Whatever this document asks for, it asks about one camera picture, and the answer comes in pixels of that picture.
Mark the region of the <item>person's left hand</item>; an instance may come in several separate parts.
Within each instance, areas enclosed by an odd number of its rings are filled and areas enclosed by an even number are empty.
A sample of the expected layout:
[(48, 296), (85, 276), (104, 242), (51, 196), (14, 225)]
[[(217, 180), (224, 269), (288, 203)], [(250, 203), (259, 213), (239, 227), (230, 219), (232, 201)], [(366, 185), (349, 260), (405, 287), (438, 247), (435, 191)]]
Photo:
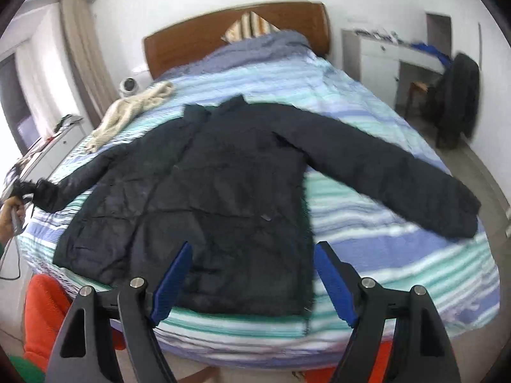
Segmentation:
[(6, 245), (14, 237), (12, 213), (15, 212), (21, 222), (25, 219), (25, 207), (18, 197), (10, 197), (1, 208), (0, 243)]

